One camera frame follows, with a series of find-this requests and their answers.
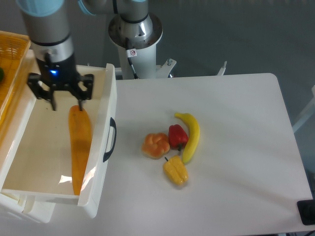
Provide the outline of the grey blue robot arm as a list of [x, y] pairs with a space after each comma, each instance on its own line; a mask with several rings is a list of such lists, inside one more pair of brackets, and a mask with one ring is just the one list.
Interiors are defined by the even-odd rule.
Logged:
[[81, 107], [92, 97], [94, 76], [76, 69], [74, 48], [63, 0], [18, 0], [40, 73], [29, 74], [27, 84], [37, 99], [56, 109], [55, 91], [69, 91]]

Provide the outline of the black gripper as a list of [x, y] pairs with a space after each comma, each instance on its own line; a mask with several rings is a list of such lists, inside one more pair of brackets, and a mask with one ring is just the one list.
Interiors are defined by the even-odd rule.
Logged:
[[83, 100], [92, 98], [94, 75], [80, 75], [76, 68], [75, 56], [54, 61], [53, 54], [45, 52], [43, 60], [37, 59], [40, 74], [30, 73], [27, 85], [39, 99], [49, 99], [52, 110], [56, 110], [54, 92], [69, 91], [78, 101], [79, 111], [83, 111]]

